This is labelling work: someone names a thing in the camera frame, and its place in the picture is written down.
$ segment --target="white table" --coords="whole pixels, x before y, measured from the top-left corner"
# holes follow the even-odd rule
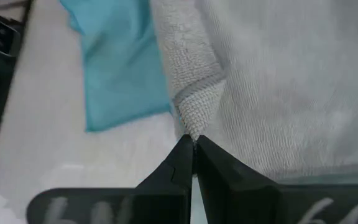
[[[79,35],[58,0],[34,2],[0,128],[0,223],[25,223],[54,187],[134,187],[176,143],[170,114],[85,133]]]

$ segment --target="microfiber towel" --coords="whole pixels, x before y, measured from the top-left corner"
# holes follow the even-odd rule
[[[147,0],[61,0],[81,34],[86,130],[170,111]]]
[[[184,133],[277,181],[358,173],[358,1],[150,2]]]

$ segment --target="blue microfiber cloth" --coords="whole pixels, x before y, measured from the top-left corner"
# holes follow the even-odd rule
[[[61,0],[81,34],[86,130],[170,111],[148,0]]]

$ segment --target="gray fabric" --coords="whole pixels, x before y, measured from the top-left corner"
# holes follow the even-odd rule
[[[225,83],[194,0],[150,0],[177,135],[196,139],[218,108]]]
[[[175,102],[195,139],[276,180],[358,172],[358,1],[152,3],[156,23],[169,24],[157,26],[163,46],[211,43],[193,49],[211,60],[200,64],[162,47],[173,96],[201,79],[198,68],[223,77]],[[168,39],[172,26],[188,27],[186,38]]]

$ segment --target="terry cloth texture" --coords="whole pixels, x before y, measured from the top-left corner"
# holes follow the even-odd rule
[[[358,1],[151,4],[184,132],[275,180],[358,172]]]

